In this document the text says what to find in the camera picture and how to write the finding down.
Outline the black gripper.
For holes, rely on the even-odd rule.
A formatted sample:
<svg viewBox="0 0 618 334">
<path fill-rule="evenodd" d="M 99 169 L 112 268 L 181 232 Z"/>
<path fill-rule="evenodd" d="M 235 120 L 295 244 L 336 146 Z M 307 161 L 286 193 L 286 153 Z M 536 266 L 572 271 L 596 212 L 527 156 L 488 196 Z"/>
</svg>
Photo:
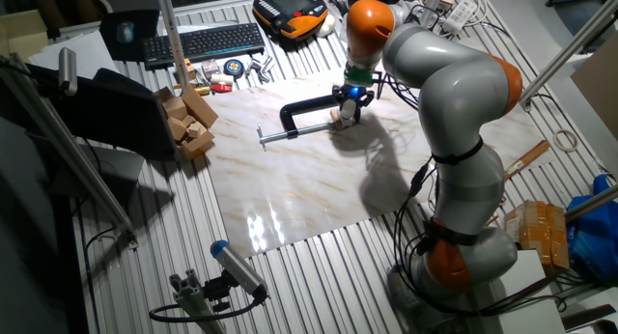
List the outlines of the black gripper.
<svg viewBox="0 0 618 334">
<path fill-rule="evenodd" d="M 339 104 L 338 118 L 343 122 L 344 116 L 344 103 L 351 100 L 356 104 L 354 111 L 354 122 L 358 124 L 361 118 L 361 108 L 368 106 L 375 98 L 375 92 L 367 89 L 363 86 L 353 86 L 344 84 L 342 86 L 334 85 L 332 87 L 333 99 Z"/>
</svg>

